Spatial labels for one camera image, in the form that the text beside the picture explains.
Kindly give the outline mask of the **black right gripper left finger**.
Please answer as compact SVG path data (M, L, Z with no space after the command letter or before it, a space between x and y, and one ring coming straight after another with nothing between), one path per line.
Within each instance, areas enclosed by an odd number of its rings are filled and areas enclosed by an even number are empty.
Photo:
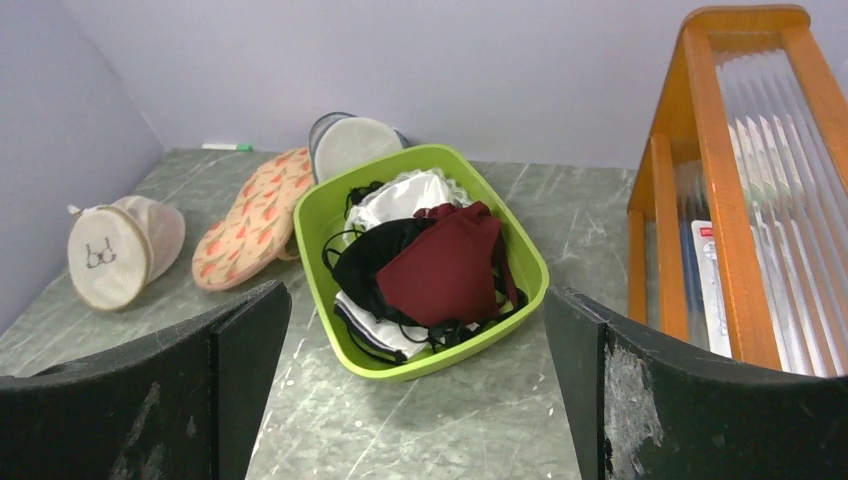
M5 479L242 479L291 315L265 282L111 349L1 380Z

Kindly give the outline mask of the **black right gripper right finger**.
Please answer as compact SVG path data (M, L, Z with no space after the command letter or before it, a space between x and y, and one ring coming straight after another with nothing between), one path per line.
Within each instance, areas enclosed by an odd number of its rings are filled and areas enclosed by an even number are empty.
M847 381L741 363L571 288L544 300L585 479L843 479Z

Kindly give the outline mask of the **pink tulip-print laundry bag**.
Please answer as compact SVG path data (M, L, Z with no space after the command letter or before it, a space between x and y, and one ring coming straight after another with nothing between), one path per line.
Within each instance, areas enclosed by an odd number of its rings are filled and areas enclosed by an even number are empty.
M201 237L192 258L195 284L224 291L275 260L297 260L294 210L313 185L306 148L290 149L258 167L227 213Z

